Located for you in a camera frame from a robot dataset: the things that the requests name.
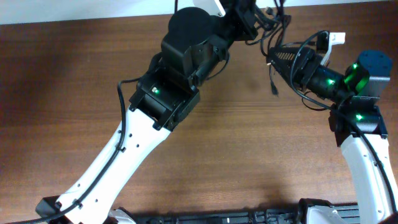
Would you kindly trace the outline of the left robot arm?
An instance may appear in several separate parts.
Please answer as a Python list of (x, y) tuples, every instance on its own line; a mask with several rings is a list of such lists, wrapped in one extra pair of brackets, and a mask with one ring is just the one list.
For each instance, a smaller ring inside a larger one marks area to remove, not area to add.
[(36, 211), (46, 223), (132, 223), (113, 203), (143, 160), (200, 100), (199, 87), (235, 41), (252, 40), (255, 2), (223, 3), (219, 16), (208, 7), (178, 10), (169, 20), (161, 51), (136, 80), (117, 130), (86, 172), (64, 194), (43, 198)]

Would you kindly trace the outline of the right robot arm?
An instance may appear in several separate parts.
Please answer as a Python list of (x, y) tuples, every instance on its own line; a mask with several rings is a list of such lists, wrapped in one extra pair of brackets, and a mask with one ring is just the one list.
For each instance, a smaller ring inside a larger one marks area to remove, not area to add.
[(361, 52), (344, 74), (321, 63), (309, 47), (273, 47), (272, 65), (301, 98), (307, 92), (328, 106), (330, 129), (351, 172), (360, 223), (397, 223), (397, 184), (389, 159), (388, 132), (377, 105), (390, 81), (392, 60), (378, 50)]

